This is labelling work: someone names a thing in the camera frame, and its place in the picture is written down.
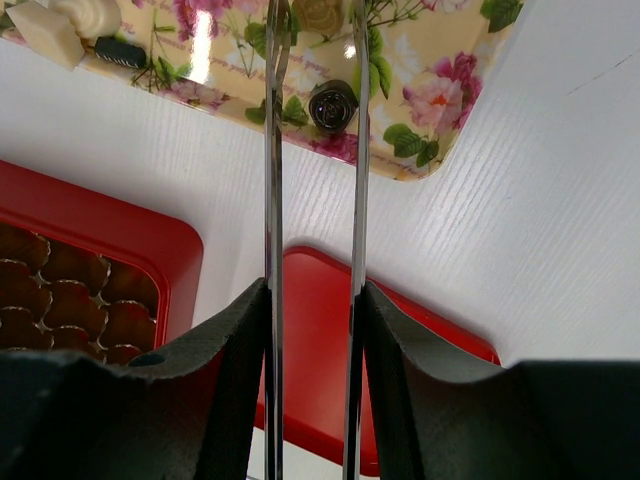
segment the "brown candy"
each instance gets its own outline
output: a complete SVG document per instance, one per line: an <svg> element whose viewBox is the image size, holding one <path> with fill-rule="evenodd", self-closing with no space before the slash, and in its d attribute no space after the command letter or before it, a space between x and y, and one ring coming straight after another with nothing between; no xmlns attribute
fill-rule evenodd
<svg viewBox="0 0 640 480"><path fill-rule="evenodd" d="M102 298L109 303L122 300L140 302L152 317L158 311L158 289L153 280L142 270L115 260L111 261L111 273L102 289Z"/></svg>
<svg viewBox="0 0 640 480"><path fill-rule="evenodd" d="M0 308L22 307L36 320L44 315L50 293L29 276L29 268L19 263L0 261Z"/></svg>
<svg viewBox="0 0 640 480"><path fill-rule="evenodd" d="M0 258L25 263L35 274L49 255L47 241L37 235L0 222Z"/></svg>
<svg viewBox="0 0 640 480"><path fill-rule="evenodd" d="M106 362L116 365L126 365L142 352L133 345L116 345L107 350Z"/></svg>
<svg viewBox="0 0 640 480"><path fill-rule="evenodd" d="M76 350L102 361L104 354L89 345L89 335L78 327L66 326L52 332L53 350Z"/></svg>
<svg viewBox="0 0 640 480"><path fill-rule="evenodd" d="M107 315L89 297L87 288L76 282L56 282L48 288L53 301L42 322L49 328L65 325L82 328L87 332L89 340L95 342L102 332Z"/></svg>
<svg viewBox="0 0 640 480"><path fill-rule="evenodd" d="M48 350L51 334L36 327L33 315L22 309L0 310L0 349Z"/></svg>
<svg viewBox="0 0 640 480"><path fill-rule="evenodd" d="M100 336L105 348L134 345L143 352L153 350L156 324L149 312L135 302L118 302L102 307L109 314L107 327Z"/></svg>
<svg viewBox="0 0 640 480"><path fill-rule="evenodd" d="M65 243L50 241L49 261L42 268L42 278L49 282L76 280L84 283L92 296L107 280L108 267L98 255Z"/></svg>

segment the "red tray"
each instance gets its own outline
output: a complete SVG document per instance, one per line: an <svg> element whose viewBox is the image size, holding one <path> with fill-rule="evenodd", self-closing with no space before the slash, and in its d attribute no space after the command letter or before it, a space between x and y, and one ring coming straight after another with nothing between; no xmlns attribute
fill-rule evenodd
<svg viewBox="0 0 640 480"><path fill-rule="evenodd" d="M191 328L203 247L187 224L2 161L0 222L146 273L158 289L156 347Z"/></svg>
<svg viewBox="0 0 640 480"><path fill-rule="evenodd" d="M308 247L284 256L284 438L342 464L351 269ZM486 341L379 285L395 304L451 343L499 364ZM255 425L264 428L264 375ZM369 384L363 382L361 473L377 477Z"/></svg>

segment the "metal rod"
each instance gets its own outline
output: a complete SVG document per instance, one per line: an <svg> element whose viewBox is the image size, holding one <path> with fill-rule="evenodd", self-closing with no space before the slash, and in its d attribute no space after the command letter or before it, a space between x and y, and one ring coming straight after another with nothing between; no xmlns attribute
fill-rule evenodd
<svg viewBox="0 0 640 480"><path fill-rule="evenodd" d="M363 325L362 294L366 281L367 199L369 189L369 47L365 0L354 0L354 39L360 66L358 163L351 254L351 310L345 405L343 480L360 478L360 419L362 413Z"/></svg>
<svg viewBox="0 0 640 480"><path fill-rule="evenodd" d="M271 329L265 352L265 480L282 480L282 83L291 45L287 0L270 0L265 98L265 277Z"/></svg>

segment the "white table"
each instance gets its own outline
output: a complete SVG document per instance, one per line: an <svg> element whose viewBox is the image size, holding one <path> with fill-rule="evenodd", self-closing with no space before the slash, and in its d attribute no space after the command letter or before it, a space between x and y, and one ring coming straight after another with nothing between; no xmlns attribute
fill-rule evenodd
<svg viewBox="0 0 640 480"><path fill-rule="evenodd" d="M539 0L451 158L372 177L372 275L504 363L640 357L640 3ZM341 259L355 169L287 146L285 237ZM262 273L262 135L0 42L0 158L185 220L195 322Z"/></svg>

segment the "chocolate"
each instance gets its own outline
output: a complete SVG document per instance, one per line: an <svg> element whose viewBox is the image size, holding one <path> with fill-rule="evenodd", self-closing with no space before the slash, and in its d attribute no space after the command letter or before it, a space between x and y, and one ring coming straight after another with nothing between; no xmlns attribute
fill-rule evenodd
<svg viewBox="0 0 640 480"><path fill-rule="evenodd" d="M330 80L313 89L309 114L322 133L342 133L358 109L358 100L348 83Z"/></svg>

